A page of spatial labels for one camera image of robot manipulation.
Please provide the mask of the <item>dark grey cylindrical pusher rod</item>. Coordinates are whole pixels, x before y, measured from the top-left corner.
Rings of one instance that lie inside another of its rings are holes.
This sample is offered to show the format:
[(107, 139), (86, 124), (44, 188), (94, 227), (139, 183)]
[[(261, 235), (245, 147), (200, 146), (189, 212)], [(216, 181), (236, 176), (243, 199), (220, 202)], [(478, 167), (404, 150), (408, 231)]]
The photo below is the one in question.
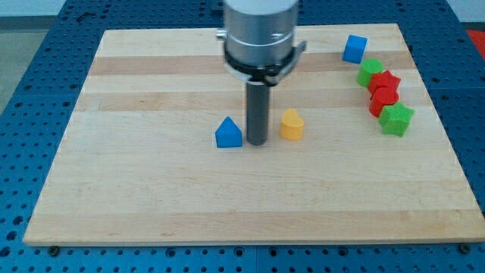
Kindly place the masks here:
[(246, 139), (254, 146), (263, 145), (268, 138), (268, 109), (270, 88), (246, 84)]

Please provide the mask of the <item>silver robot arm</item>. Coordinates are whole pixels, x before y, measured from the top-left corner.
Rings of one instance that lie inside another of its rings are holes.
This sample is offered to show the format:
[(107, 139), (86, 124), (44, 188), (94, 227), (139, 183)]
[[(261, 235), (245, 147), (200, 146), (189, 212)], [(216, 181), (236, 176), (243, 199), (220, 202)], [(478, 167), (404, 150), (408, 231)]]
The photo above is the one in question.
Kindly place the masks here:
[(294, 44), (297, 0), (224, 0), (223, 41), (228, 70), (246, 85), (246, 139), (268, 139), (271, 88), (296, 66), (306, 42)]

